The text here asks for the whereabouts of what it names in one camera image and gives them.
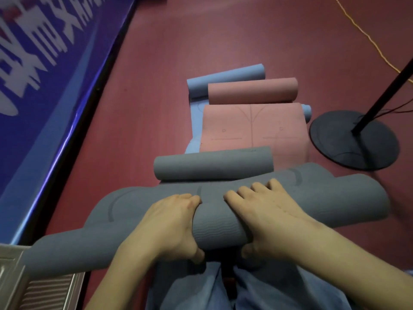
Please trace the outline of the person's left hand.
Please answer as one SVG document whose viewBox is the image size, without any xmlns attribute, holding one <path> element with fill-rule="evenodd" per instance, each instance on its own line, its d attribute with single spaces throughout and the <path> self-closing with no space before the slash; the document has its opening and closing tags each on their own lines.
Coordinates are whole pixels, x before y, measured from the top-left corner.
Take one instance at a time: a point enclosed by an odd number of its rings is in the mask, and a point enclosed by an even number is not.
<svg viewBox="0 0 413 310">
<path fill-rule="evenodd" d="M 198 195 L 172 195 L 152 204 L 133 232 L 121 245 L 152 248 L 158 260 L 190 260 L 193 218 L 201 204 Z"/>
</svg>

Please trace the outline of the person's right hand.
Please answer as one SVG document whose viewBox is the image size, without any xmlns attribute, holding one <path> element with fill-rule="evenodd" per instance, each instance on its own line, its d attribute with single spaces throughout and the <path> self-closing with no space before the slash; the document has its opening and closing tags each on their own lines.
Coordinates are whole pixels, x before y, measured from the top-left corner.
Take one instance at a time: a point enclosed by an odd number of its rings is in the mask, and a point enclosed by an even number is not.
<svg viewBox="0 0 413 310">
<path fill-rule="evenodd" d="M 260 182 L 251 185 L 266 186 Z M 225 202 L 245 223 L 251 232 L 251 242 L 258 243 L 260 258 L 276 258 L 282 260 L 297 260 L 298 255 L 306 248 L 311 236 L 315 235 L 321 224 L 307 215 L 291 198 L 278 198 L 278 211 L 238 213 L 238 190 L 229 190 L 224 195 Z"/>
</svg>

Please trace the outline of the grey yoga mat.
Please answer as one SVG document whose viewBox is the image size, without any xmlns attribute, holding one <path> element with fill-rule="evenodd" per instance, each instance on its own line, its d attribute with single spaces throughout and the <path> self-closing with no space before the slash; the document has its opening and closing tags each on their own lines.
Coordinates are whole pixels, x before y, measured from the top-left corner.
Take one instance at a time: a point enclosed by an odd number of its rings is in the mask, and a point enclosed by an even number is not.
<svg viewBox="0 0 413 310">
<path fill-rule="evenodd" d="M 204 250 L 242 246 L 251 233 L 223 195 L 252 183 L 277 179 L 302 210 L 331 228 L 384 219 L 390 210 L 385 189 L 369 176 L 334 177 L 316 163 L 274 171 L 269 147 L 156 157 L 155 187 L 128 187 L 108 194 L 84 227 L 42 237 L 22 254 L 32 279 L 105 269 L 148 208 L 175 194 L 198 195 L 193 236 Z"/>
</svg>

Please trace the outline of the person's right forearm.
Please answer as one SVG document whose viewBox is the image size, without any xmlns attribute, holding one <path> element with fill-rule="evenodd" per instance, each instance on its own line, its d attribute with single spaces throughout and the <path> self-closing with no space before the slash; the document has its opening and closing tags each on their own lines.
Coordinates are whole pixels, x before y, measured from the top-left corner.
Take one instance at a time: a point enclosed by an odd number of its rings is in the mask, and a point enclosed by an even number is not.
<svg viewBox="0 0 413 310">
<path fill-rule="evenodd" d="M 321 224 L 293 229 L 290 256 L 367 310 L 413 310 L 413 277 Z"/>
</svg>

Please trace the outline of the person's left forearm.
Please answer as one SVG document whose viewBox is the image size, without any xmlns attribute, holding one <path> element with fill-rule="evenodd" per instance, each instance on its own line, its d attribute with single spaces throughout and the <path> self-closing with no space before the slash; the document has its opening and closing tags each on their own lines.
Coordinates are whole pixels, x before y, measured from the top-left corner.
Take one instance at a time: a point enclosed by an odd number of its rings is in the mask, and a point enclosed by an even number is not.
<svg viewBox="0 0 413 310">
<path fill-rule="evenodd" d="M 156 258 L 152 248 L 135 250 L 121 245 L 84 310 L 126 310 Z"/>
</svg>

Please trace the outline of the blue denim trousers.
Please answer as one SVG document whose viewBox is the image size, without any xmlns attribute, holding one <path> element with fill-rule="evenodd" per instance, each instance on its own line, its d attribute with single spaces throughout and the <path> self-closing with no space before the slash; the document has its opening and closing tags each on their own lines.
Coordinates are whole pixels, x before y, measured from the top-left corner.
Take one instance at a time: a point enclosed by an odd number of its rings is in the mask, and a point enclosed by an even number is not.
<svg viewBox="0 0 413 310">
<path fill-rule="evenodd" d="M 341 290 L 291 262 L 241 258 L 232 271 L 235 297 L 223 262 L 159 262 L 145 310 L 353 310 Z"/>
</svg>

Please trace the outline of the pink yoga mat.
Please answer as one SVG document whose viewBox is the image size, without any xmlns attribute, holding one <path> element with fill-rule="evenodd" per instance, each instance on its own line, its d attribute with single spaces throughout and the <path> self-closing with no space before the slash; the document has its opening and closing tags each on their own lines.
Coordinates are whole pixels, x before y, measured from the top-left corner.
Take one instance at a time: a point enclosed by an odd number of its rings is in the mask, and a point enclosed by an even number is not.
<svg viewBox="0 0 413 310">
<path fill-rule="evenodd" d="M 295 77 L 209 83 L 200 152 L 268 146 L 275 169 L 306 163 L 309 136 Z"/>
</svg>

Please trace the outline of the black round stand base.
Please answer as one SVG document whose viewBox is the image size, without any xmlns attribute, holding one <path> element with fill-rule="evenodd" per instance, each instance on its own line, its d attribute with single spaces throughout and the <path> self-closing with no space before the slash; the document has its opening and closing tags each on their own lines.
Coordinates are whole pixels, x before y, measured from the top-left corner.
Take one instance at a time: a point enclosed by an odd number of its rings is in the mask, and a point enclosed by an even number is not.
<svg viewBox="0 0 413 310">
<path fill-rule="evenodd" d="M 391 166 L 400 154 L 395 133 L 378 120 L 353 133 L 363 116 L 350 110 L 320 115 L 310 125 L 312 144 L 329 160 L 353 170 L 370 172 Z"/>
</svg>

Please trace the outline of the light blue yoga mat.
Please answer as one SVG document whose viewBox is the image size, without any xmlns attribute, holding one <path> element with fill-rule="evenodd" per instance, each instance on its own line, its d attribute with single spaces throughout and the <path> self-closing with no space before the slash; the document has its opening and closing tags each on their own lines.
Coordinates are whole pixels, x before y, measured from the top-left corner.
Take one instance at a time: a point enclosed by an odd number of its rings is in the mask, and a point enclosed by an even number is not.
<svg viewBox="0 0 413 310">
<path fill-rule="evenodd" d="M 204 107 L 212 105 L 292 103 L 298 96 L 296 78 L 266 79 L 265 67 L 256 64 L 187 80 L 192 139 L 185 153 L 198 153 Z"/>
</svg>

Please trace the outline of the black stand pole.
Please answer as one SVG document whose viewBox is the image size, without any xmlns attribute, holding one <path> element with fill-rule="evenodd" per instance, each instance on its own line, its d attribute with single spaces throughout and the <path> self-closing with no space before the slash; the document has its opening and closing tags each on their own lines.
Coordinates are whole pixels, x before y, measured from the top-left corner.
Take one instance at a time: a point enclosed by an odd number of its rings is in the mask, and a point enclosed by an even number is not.
<svg viewBox="0 0 413 310">
<path fill-rule="evenodd" d="M 384 93 L 379 97 L 379 99 L 375 102 L 375 104 L 369 109 L 369 111 L 362 116 L 359 122 L 355 125 L 352 129 L 353 135 L 359 135 L 361 131 L 374 119 L 381 117 L 386 114 L 393 113 L 398 109 L 404 107 L 405 105 L 409 104 L 413 101 L 413 98 L 407 101 L 406 103 L 394 108 L 390 109 L 387 112 L 379 114 L 379 112 L 383 109 L 383 107 L 390 101 L 391 98 L 399 91 L 399 89 L 413 76 L 413 57 L 411 60 L 406 64 L 403 70 L 397 75 L 397 77 L 391 82 L 389 87 L 384 91 Z"/>
</svg>

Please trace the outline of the white metal vent grille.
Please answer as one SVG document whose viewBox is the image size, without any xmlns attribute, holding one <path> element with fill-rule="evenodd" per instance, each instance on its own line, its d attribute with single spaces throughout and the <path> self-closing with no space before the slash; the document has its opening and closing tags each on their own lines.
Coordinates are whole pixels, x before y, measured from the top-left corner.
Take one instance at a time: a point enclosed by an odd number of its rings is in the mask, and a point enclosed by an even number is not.
<svg viewBox="0 0 413 310">
<path fill-rule="evenodd" d="M 0 310 L 78 310 L 85 273 L 30 280 L 20 263 L 28 248 L 0 243 Z"/>
</svg>

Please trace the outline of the blue printed barrier banner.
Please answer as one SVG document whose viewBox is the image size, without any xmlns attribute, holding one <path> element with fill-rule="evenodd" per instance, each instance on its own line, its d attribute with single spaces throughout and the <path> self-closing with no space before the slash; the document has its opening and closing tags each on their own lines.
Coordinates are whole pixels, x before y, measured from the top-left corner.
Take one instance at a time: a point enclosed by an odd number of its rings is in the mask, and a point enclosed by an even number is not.
<svg viewBox="0 0 413 310">
<path fill-rule="evenodd" d="M 135 0 L 0 0 L 0 243 L 18 244 Z"/>
</svg>

